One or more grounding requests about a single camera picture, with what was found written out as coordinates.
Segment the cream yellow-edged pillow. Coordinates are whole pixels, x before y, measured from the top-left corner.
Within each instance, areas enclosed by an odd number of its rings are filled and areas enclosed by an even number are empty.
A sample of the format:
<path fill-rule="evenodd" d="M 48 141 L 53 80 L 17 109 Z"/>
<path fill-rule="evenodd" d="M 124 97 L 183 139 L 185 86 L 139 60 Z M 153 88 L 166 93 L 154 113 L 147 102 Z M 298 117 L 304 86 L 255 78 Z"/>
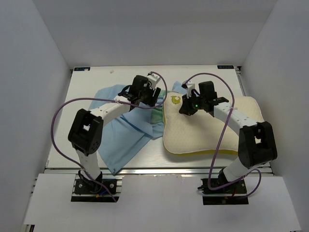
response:
<path fill-rule="evenodd" d="M 163 144 L 172 154 L 210 154 L 215 152 L 224 122 L 215 119 L 203 110 L 193 116 L 179 114 L 182 95 L 168 93 L 163 104 Z M 252 97 L 236 97 L 235 106 L 249 118 L 264 121 L 260 107 Z M 237 155 L 238 136 L 229 127 L 226 128 L 219 153 Z"/>

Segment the light blue pillowcase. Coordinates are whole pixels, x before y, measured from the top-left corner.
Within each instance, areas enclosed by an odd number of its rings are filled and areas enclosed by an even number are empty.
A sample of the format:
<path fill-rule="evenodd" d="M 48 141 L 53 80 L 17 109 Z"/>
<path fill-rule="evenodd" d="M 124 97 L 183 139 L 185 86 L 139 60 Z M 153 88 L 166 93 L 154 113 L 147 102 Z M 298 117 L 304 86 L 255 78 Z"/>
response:
<path fill-rule="evenodd" d="M 117 174 L 150 140 L 163 136 L 163 106 L 135 108 L 103 128 L 98 153 L 109 171 Z"/>

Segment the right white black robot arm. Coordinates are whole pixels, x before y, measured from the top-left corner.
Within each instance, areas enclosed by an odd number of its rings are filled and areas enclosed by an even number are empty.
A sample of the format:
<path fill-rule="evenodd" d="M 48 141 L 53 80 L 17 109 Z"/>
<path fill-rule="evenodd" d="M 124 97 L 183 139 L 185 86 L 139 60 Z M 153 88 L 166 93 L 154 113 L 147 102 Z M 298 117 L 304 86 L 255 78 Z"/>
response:
<path fill-rule="evenodd" d="M 212 81 L 199 83 L 198 87 L 196 91 L 190 81 L 182 84 L 186 94 L 182 96 L 180 114 L 192 116 L 203 110 L 222 121 L 223 130 L 230 128 L 239 138 L 237 158 L 219 172 L 214 186 L 210 180 L 205 185 L 211 191 L 228 193 L 254 168 L 278 157 L 273 128 L 269 122 L 258 122 L 236 109 L 234 100 L 218 97 Z"/>

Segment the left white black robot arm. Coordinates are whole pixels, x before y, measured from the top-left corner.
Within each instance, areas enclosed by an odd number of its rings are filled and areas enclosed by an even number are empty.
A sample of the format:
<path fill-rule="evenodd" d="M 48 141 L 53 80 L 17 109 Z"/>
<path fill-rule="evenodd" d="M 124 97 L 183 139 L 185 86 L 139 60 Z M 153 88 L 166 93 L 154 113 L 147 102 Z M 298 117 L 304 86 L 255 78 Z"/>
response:
<path fill-rule="evenodd" d="M 147 76 L 137 75 L 131 85 L 125 86 L 113 99 L 78 98 L 79 100 L 103 101 L 100 107 L 91 110 L 80 109 L 76 113 L 68 134 L 68 140 L 78 154 L 81 173 L 86 178 L 85 187 L 92 193 L 101 190 L 101 170 L 96 151 L 102 140 L 103 128 L 112 120 L 135 108 L 152 110 L 163 103 L 157 103 L 161 88 L 157 86 L 163 77 L 155 72 Z"/>

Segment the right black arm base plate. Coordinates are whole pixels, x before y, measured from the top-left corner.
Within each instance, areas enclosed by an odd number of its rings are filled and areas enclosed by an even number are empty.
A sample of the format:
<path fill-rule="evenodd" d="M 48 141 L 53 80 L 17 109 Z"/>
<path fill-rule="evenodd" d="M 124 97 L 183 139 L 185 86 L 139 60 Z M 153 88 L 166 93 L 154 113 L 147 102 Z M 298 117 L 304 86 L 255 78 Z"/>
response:
<path fill-rule="evenodd" d="M 244 180 L 240 180 L 226 188 L 210 190 L 207 186 L 208 179 L 201 179 L 202 185 L 197 188 L 202 193 L 204 205 L 248 205 L 249 200 Z"/>

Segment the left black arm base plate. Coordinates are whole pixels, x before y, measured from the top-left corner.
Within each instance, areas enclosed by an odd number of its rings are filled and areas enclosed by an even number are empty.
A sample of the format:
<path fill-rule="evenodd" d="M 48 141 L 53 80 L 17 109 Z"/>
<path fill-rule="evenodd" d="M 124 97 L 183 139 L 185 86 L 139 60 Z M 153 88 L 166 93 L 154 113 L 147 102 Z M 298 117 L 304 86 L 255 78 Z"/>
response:
<path fill-rule="evenodd" d="M 102 183 L 113 195 L 115 201 L 104 187 L 98 186 L 95 190 L 91 190 L 90 186 L 87 186 L 81 178 L 76 178 L 72 189 L 71 202 L 116 203 L 120 197 L 122 179 L 105 178 Z"/>

